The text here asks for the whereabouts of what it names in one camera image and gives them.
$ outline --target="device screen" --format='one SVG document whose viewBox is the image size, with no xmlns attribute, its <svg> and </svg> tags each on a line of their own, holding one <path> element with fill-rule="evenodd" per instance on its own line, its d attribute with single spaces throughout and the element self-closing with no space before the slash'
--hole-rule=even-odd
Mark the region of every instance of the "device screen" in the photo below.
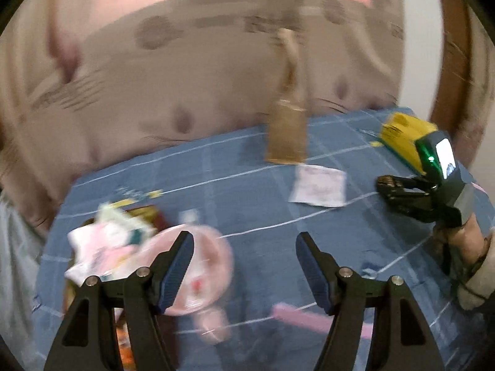
<svg viewBox="0 0 495 371">
<path fill-rule="evenodd" d="M 437 156 L 440 160 L 441 171 L 444 174 L 444 178 L 450 176 L 455 169 L 454 153 L 452 147 L 447 138 L 442 139 L 436 146 Z"/>
</svg>

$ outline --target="sleeve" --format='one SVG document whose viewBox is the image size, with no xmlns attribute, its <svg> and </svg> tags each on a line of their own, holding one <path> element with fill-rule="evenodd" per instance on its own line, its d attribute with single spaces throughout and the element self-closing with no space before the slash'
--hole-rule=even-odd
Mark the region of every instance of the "sleeve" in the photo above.
<svg viewBox="0 0 495 371">
<path fill-rule="evenodd" d="M 457 289 L 459 303 L 463 309 L 477 309 L 486 301 L 495 301 L 493 294 L 495 291 L 495 243 L 492 243 L 494 233 L 495 229 L 492 229 L 489 237 L 491 244 L 481 266 L 464 285 L 460 285 Z"/>
</svg>

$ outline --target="person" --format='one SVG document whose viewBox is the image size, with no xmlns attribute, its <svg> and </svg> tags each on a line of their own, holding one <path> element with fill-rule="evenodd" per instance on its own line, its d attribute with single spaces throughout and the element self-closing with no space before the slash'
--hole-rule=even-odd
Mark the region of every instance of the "person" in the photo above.
<svg viewBox="0 0 495 371">
<path fill-rule="evenodd" d="M 459 228 L 435 225 L 433 238 L 447 243 L 452 252 L 452 269 L 456 279 L 457 297 L 463 309 L 486 315 L 491 325 L 495 321 L 495 243 L 492 228 L 484 238 L 476 215 L 472 214 Z"/>
</svg>

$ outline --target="white paper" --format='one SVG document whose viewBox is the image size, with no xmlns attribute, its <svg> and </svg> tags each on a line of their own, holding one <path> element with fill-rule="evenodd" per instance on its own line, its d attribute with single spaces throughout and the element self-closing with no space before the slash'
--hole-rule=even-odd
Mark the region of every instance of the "white paper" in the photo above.
<svg viewBox="0 0 495 371">
<path fill-rule="evenodd" d="M 336 168 L 300 164 L 289 202 L 326 208 L 346 205 L 346 172 Z"/>
</svg>

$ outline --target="hand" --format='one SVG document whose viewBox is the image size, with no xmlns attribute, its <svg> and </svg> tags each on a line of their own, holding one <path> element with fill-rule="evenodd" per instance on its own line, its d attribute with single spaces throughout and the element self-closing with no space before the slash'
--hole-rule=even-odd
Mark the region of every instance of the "hand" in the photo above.
<svg viewBox="0 0 495 371">
<path fill-rule="evenodd" d="M 467 266 L 474 265 L 486 255 L 490 245 L 490 239 L 485 239 L 481 234 L 475 214 L 472 214 L 467 223 L 459 228 L 442 228 L 435 225 L 433 238 L 448 243 L 451 247 L 457 247 Z"/>
</svg>

